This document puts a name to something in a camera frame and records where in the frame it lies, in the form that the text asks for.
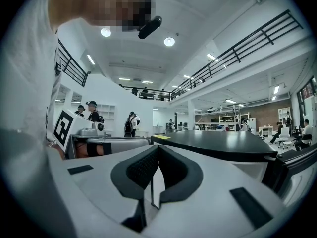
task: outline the curved table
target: curved table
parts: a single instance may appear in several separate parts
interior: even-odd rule
[[[277,151],[249,132],[184,130],[151,137],[152,144],[174,146],[228,161],[251,177],[266,183]]]

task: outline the black metal railing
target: black metal railing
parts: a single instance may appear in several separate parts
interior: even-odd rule
[[[71,56],[71,54],[67,51],[63,43],[60,40],[58,40],[58,43],[61,69],[64,71],[64,73],[74,79],[78,84],[80,84],[82,87],[85,87],[87,76],[88,74],[90,74],[90,71],[85,72]]]
[[[290,10],[286,10],[185,80],[178,88],[171,92],[171,98],[174,99],[177,95],[186,93],[188,90],[204,83],[207,79],[212,78],[215,74],[228,69],[234,63],[240,63],[243,58],[264,46],[268,44],[274,45],[275,40],[298,27],[303,29],[302,25],[292,16]]]
[[[135,96],[145,100],[170,101],[171,93],[154,89],[146,89],[138,87],[123,86],[123,88]]]

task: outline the office chair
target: office chair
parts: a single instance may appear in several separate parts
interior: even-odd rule
[[[285,149],[285,146],[286,148],[292,143],[292,142],[289,142],[289,128],[282,128],[281,130],[281,134],[279,135],[278,137],[280,140],[275,142],[276,144],[278,143],[278,148],[280,148],[281,144],[283,144],[283,150]]]

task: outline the black trousers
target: black trousers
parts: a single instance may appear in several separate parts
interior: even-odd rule
[[[300,148],[303,149],[303,148],[309,147],[309,144],[304,144],[302,141],[298,141],[294,145],[295,145],[296,151],[299,151]]]
[[[272,140],[270,141],[272,144],[276,141],[276,139],[278,138],[278,136],[280,135],[281,133],[277,133],[274,135],[274,137],[272,138]]]

